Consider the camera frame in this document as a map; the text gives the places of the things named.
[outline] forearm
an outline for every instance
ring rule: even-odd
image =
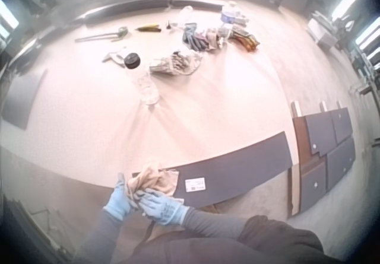
[[[182,227],[206,237],[237,239],[247,220],[230,215],[211,214],[190,208],[183,219]]]
[[[120,220],[102,211],[96,228],[76,253],[74,263],[110,263],[121,225]]]

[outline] dark gray panel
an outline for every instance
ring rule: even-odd
[[[20,129],[26,129],[34,98],[45,74],[46,71],[13,79],[2,111],[4,120]]]
[[[200,208],[239,196],[292,166],[285,133],[219,157],[176,167],[174,197]],[[185,180],[205,178],[205,190],[186,192]]]
[[[208,9],[212,11],[221,11],[225,5],[224,1],[221,0],[171,0],[170,4],[173,7],[185,7],[191,6],[193,8]]]
[[[327,190],[331,190],[351,169],[355,158],[355,143],[352,137],[327,154]]]
[[[323,156],[337,146],[333,120],[329,112],[305,116],[311,153]]]
[[[300,211],[311,208],[326,194],[326,163],[322,162],[301,178]]]
[[[152,8],[167,8],[169,0],[136,0],[96,8],[86,13],[86,24],[95,24],[107,17]]]
[[[338,144],[352,135],[352,125],[348,108],[330,111]]]

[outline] water bottle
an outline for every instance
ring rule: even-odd
[[[236,2],[229,1],[227,5],[221,9],[221,21],[222,25],[219,28],[219,36],[227,40],[231,34],[233,23],[236,16]]]
[[[124,59],[124,64],[129,69],[129,73],[131,73],[132,82],[140,93],[141,100],[146,105],[154,105],[158,102],[160,94],[157,86],[150,78],[149,72],[137,69],[140,62],[141,60],[137,53],[130,53]]]
[[[178,27],[178,28],[184,29],[186,27],[186,23],[190,19],[191,14],[192,14],[192,7],[186,6],[180,11],[177,17],[173,21],[169,21],[169,23],[172,27]]]

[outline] blue work glove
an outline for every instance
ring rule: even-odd
[[[109,198],[108,204],[103,210],[108,212],[117,220],[123,221],[124,218],[135,209],[136,204],[133,203],[125,194],[125,177],[123,173],[118,174],[118,182]]]
[[[134,197],[146,216],[161,225],[182,225],[189,209],[176,199],[153,189],[146,189],[145,192],[139,190]]]

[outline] bottle cap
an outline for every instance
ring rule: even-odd
[[[135,69],[140,65],[140,57],[137,53],[130,53],[124,59],[124,64],[128,69]]]

